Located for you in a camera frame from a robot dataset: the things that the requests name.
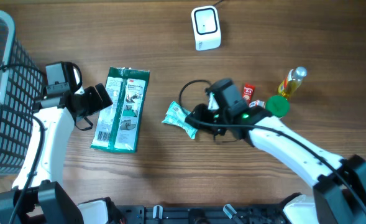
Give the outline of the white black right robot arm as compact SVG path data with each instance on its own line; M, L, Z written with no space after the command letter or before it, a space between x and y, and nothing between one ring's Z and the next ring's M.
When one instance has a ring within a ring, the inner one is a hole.
M366 223L366 160L345 159L321 149L261 107L228 107L217 112L198 105L186 122L214 133L231 131L236 139L265 151L290 168L313 190L283 207L290 223Z

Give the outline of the green 3M gloves package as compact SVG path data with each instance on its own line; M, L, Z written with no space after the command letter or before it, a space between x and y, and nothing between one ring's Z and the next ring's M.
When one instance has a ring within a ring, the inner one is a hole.
M105 89L112 105L99 112L92 149L136 152L149 78L148 70L109 69Z

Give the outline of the red white tissue pack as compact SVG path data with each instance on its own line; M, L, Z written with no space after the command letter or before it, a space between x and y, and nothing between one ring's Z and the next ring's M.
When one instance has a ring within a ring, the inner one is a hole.
M249 103L250 108L253 108L255 106L260 106L262 108L265 108L265 102L262 100L255 100L255 101L252 101L251 103Z

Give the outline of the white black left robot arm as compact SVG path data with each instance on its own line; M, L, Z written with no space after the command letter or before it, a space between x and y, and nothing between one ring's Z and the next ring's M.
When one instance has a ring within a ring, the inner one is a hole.
M110 198L75 204L62 187L66 147L76 121L112 104L103 84L83 93L63 83L37 98L29 145L12 189L0 193L0 223L117 223Z

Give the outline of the yellow oil bottle silver cap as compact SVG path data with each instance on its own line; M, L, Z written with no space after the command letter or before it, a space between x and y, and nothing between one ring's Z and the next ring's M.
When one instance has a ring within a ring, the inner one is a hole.
M307 69L304 67L291 69L286 78L278 86L278 94L289 100L292 94L300 87L306 76Z

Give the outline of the red Nescafe coffee stick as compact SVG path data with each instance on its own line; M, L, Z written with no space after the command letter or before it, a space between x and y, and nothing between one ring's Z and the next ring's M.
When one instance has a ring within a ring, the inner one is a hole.
M243 91L242 91L242 97L246 101L246 103L249 105L252 102L252 98L254 95L255 86L246 83L244 85Z

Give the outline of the pale green snack packet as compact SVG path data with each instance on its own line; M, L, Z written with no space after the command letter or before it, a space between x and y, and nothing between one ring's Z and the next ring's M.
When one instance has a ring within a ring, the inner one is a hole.
M176 101L173 101L170 104L166 112L166 117L162 123L178 126L184 129L191 139L195 139L198 130L185 121L186 116L190 113L190 111L182 108Z

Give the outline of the green lid small jar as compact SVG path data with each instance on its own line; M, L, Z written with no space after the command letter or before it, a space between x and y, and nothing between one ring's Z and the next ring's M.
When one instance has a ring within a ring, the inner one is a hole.
M272 115L282 118L288 114L290 110L290 104L283 96L274 95L267 100L265 109L269 110Z

